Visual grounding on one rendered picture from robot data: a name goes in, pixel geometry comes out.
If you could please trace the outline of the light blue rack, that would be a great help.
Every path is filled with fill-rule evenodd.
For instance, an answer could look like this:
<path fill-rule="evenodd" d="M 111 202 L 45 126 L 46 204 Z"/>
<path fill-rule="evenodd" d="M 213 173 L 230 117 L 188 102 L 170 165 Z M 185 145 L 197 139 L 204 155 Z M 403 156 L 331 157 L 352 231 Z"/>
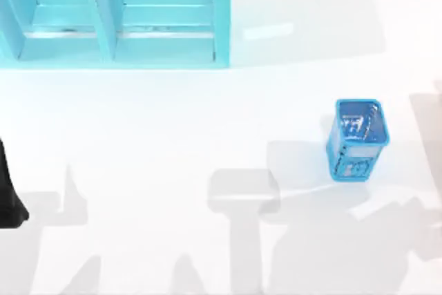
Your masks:
<path fill-rule="evenodd" d="M 226 68 L 231 0 L 0 0 L 0 68 Z"/>

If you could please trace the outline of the blue box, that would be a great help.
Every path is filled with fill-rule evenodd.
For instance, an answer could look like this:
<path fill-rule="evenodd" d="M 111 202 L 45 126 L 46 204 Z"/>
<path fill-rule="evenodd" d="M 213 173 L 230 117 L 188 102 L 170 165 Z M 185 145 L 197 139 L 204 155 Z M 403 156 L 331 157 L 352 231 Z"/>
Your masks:
<path fill-rule="evenodd" d="M 329 174 L 337 182 L 365 182 L 390 135 L 377 99 L 339 99 L 326 144 Z"/>

